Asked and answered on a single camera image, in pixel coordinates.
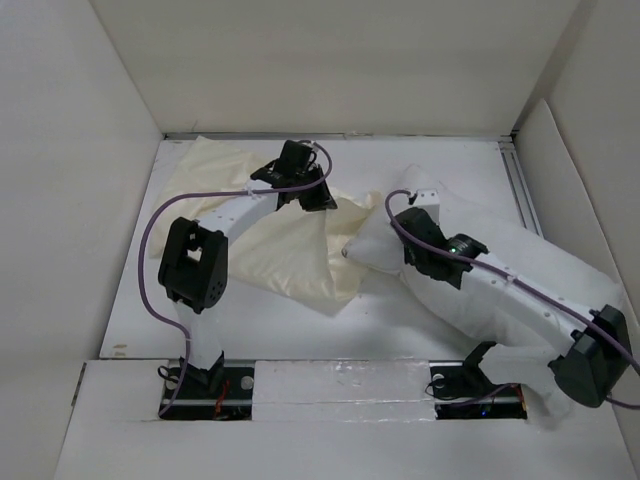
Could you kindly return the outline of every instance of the beige fabric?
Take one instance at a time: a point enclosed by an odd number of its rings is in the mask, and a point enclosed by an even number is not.
[[[240,190],[249,175],[268,161],[199,137],[180,160],[154,208],[181,193]],[[331,193],[337,210],[306,213],[293,202],[247,230],[229,250],[229,275],[320,310],[335,310],[348,303],[367,269],[345,259],[341,250],[382,197],[372,192],[356,201],[335,189]],[[162,253],[175,218],[195,218],[227,200],[189,199],[172,205],[151,233],[150,254]]]

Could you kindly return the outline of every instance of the white wall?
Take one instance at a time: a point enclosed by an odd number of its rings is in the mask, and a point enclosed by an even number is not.
[[[534,111],[523,128],[525,137],[518,139],[534,202],[546,223],[545,235],[600,268],[607,269],[612,259],[636,316],[640,312],[639,45],[640,2],[598,0],[557,84],[545,95],[549,108]],[[576,195],[568,198],[569,190]],[[587,207],[593,209],[591,214]],[[608,248],[601,246],[602,235]],[[640,356],[638,342],[635,354]],[[624,380],[617,397],[640,403],[640,380],[631,373]],[[640,415],[617,413],[640,472]]]
[[[91,0],[165,132],[509,134],[578,0]]]
[[[0,477],[55,470],[160,133],[86,0],[0,2]]]

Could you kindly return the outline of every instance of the white cloth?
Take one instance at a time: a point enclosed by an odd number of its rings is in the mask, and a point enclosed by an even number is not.
[[[442,183],[430,178],[420,167],[408,167],[396,187],[415,191],[436,188],[440,197],[440,228],[446,237],[465,233],[485,244],[489,251],[521,275],[568,300],[582,305],[619,307],[622,287],[582,260],[561,250],[520,225],[505,220],[481,205],[460,198]],[[401,196],[399,204],[405,202]],[[514,320],[494,319],[482,329],[456,325],[464,309],[467,318],[474,308],[466,294],[445,282],[430,281],[414,267],[404,264],[402,242],[391,228],[384,206],[378,207],[358,234],[345,245],[344,255],[376,270],[400,275],[418,299],[440,318],[478,340],[494,340],[503,345],[531,345],[526,327]]]
[[[154,208],[186,192],[242,190],[249,175],[270,160],[198,137]],[[257,222],[231,245],[229,275],[319,310],[332,311],[348,303],[367,269],[344,258],[341,250],[380,203],[381,196],[371,192],[357,201],[335,189],[331,194],[337,210],[307,213],[292,202]],[[169,207],[151,232],[150,255],[162,253],[176,218],[196,218],[227,200],[189,199]]]

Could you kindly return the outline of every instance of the cable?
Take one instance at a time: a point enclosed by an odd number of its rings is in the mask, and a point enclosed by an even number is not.
[[[476,405],[477,403],[480,403],[483,400],[486,400],[487,398],[494,397],[495,399],[495,396],[498,395],[502,390],[506,390],[507,388],[516,388],[517,386],[518,384],[516,383],[505,383],[504,385],[500,385],[499,387],[494,388],[492,391],[490,391],[489,393],[481,397],[472,398],[471,400],[465,400],[464,402],[447,403],[447,405],[455,408],[462,408],[462,407],[468,407],[470,405]]]
[[[554,308],[557,308],[558,310],[560,310],[561,312],[566,313],[567,315],[572,316],[573,318],[578,320],[580,323],[583,323],[587,328],[590,328],[592,331],[597,333],[600,337],[602,337],[604,340],[606,340],[607,343],[609,343],[622,356],[622,358],[624,358],[624,360],[627,363],[629,363],[629,365],[631,365],[631,367],[636,371],[636,373],[638,375],[640,375],[640,362],[638,362],[638,360],[633,358],[633,355],[631,355],[631,353],[629,351],[627,351],[627,349],[624,348],[620,344],[620,342],[618,342],[615,338],[613,338],[611,335],[609,335],[606,331],[604,331],[598,325],[596,325],[593,322],[591,322],[588,318],[580,315],[575,310],[567,307],[566,305],[563,305],[560,302],[557,302],[556,300],[554,300],[553,298],[549,297],[545,293],[543,293],[540,290],[532,287],[531,285],[523,282],[519,278],[513,277],[511,275],[511,273],[506,272],[506,271],[502,270],[501,268],[498,268],[498,267],[496,267],[494,265],[490,265],[488,263],[482,262],[480,260],[476,260],[474,258],[461,257],[459,255],[455,255],[453,253],[447,252],[446,250],[442,250],[440,248],[436,248],[436,247],[434,247],[432,245],[429,245],[428,243],[423,242],[422,240],[420,240],[419,238],[415,237],[411,233],[407,232],[404,228],[402,228],[402,225],[400,225],[400,222],[398,222],[398,220],[396,220],[396,217],[393,215],[393,212],[391,211],[390,202],[391,202],[391,199],[393,197],[395,197],[396,195],[406,195],[406,196],[410,197],[411,196],[411,192],[409,192],[408,190],[394,190],[393,192],[389,193],[389,195],[387,195],[387,198],[385,198],[385,200],[384,200],[384,206],[385,206],[385,209],[387,211],[387,215],[389,216],[389,219],[391,220],[391,224],[393,225],[393,227],[396,229],[396,231],[398,233],[400,233],[401,235],[403,235],[404,237],[406,237],[407,239],[409,239],[411,242],[415,243],[419,247],[422,247],[422,248],[424,248],[424,249],[426,249],[426,250],[428,250],[428,251],[430,251],[432,253],[435,253],[435,254],[440,255],[442,257],[445,257],[445,258],[448,258],[450,260],[455,260],[457,262],[468,263],[468,264],[473,265],[475,267],[479,267],[479,268],[487,270],[487,271],[489,271],[491,273],[494,273],[494,274],[498,275],[499,277],[504,278],[506,280],[511,280],[514,285],[516,285],[520,289],[524,290],[525,292],[529,293],[531,296],[537,298],[538,300],[542,300],[544,303],[546,303],[548,305],[551,305]],[[640,410],[640,405],[634,405],[634,404],[628,404],[628,403],[620,402],[618,400],[614,400],[611,397],[607,397],[607,401],[609,403],[613,404],[613,405],[616,405],[616,406],[619,406],[619,407],[622,407],[622,408],[627,408],[629,410]]]
[[[331,171],[333,170],[333,160],[331,159],[331,155],[329,155],[329,152],[322,145],[315,142],[308,141],[308,140],[303,140],[300,143],[311,144],[313,147],[320,150],[324,154],[324,156],[327,158],[327,164],[328,164],[327,171],[318,180],[315,180],[307,185],[300,185],[297,187],[268,188],[263,190],[253,190],[252,192],[248,192],[247,190],[238,190],[235,192],[183,193],[181,195],[176,195],[175,197],[172,197],[166,202],[164,202],[162,205],[160,205],[160,207],[158,207],[158,209],[155,212],[153,212],[153,215],[151,215],[151,218],[149,219],[149,222],[147,223],[147,226],[145,227],[144,232],[142,233],[142,239],[140,240],[140,248],[138,250],[138,288],[140,290],[140,299],[142,300],[142,304],[144,305],[144,308],[147,310],[147,312],[149,312],[149,314],[152,317],[154,317],[157,320],[160,320],[162,323],[166,323],[167,325],[177,328],[182,332],[185,339],[184,362],[182,363],[182,368],[180,370],[180,376],[178,377],[178,381],[176,383],[176,388],[173,390],[173,395],[171,395],[171,399],[169,400],[169,402],[164,406],[162,410],[160,410],[160,412],[158,412],[158,416],[164,415],[173,406],[173,403],[178,397],[178,392],[180,391],[180,387],[182,387],[182,384],[184,382],[184,378],[187,374],[187,365],[189,364],[189,357],[191,356],[191,333],[185,326],[159,313],[157,310],[153,308],[153,306],[151,306],[151,303],[149,302],[149,297],[147,296],[147,288],[144,283],[144,257],[145,257],[147,243],[149,242],[149,236],[151,235],[151,229],[153,228],[153,225],[158,220],[158,217],[162,215],[162,212],[164,212],[167,208],[169,208],[174,203],[179,202],[180,200],[186,200],[189,198],[240,197],[240,196],[249,195],[250,193],[253,195],[264,195],[267,193],[295,193],[295,192],[302,192],[304,190],[309,190],[313,187],[317,187],[322,182],[324,182],[327,179],[327,177],[331,174]]]

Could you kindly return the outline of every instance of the screw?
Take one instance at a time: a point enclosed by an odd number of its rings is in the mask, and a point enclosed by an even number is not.
[[[436,373],[431,377],[431,383],[433,384],[434,388],[444,387],[442,383],[436,383],[436,382],[439,382],[440,380],[444,380],[444,375],[442,375],[441,373]]]
[[[246,376],[240,379],[240,388],[243,390],[251,390],[253,388],[253,377]]]

